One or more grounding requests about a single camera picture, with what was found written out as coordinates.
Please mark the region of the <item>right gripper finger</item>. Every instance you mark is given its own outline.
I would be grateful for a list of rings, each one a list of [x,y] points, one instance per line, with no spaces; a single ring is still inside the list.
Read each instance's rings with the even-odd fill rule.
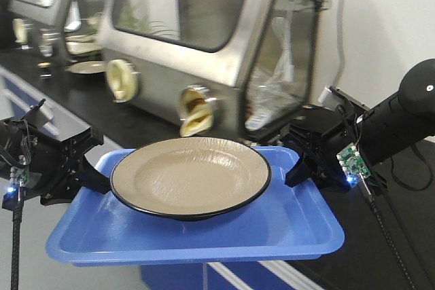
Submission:
[[[326,131],[326,126],[321,124],[298,125],[288,124],[279,140],[287,147],[303,149],[317,149],[321,144],[321,136]]]
[[[334,192],[348,192],[351,189],[336,159],[324,160],[303,152],[294,167],[285,174],[285,184],[288,187],[296,187],[308,179],[319,189]]]

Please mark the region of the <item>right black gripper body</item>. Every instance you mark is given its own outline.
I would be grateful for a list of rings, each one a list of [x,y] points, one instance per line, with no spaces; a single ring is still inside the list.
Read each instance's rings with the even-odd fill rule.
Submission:
[[[366,180],[372,172],[358,148],[357,128],[345,113],[339,116],[340,122],[320,136],[321,163],[336,187],[369,190]]]

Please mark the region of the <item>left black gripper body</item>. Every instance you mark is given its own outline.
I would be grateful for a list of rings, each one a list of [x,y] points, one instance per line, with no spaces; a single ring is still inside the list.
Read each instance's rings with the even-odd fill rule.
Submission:
[[[73,160],[62,153],[61,141],[26,120],[1,121],[1,176],[10,182],[1,207],[16,211],[24,201],[39,197],[44,206],[73,200],[68,180]]]

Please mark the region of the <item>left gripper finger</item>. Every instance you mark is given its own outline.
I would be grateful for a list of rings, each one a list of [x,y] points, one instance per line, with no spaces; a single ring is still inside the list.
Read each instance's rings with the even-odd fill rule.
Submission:
[[[100,130],[90,126],[86,130],[61,141],[63,145],[62,153],[69,160],[78,160],[93,147],[103,145],[103,137],[103,133]]]
[[[71,169],[68,180],[74,186],[87,187],[101,194],[111,190],[109,178],[102,175],[86,157],[82,157]]]

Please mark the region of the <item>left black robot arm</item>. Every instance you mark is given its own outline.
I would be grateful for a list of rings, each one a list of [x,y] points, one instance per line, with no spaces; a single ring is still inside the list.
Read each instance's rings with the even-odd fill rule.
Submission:
[[[27,171],[24,199],[38,197],[43,206],[70,203],[82,187],[106,194],[109,179],[85,154],[103,144],[103,134],[87,128],[64,141],[54,139],[26,120],[1,121],[1,177],[16,178]]]

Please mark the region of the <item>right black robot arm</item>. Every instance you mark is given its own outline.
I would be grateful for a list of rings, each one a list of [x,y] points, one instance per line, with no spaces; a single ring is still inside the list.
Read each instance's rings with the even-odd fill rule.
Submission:
[[[312,179],[348,190],[372,177],[371,167],[434,135],[434,60],[416,64],[398,91],[369,109],[335,87],[325,105],[306,107],[289,123],[284,145],[299,159],[285,183]]]

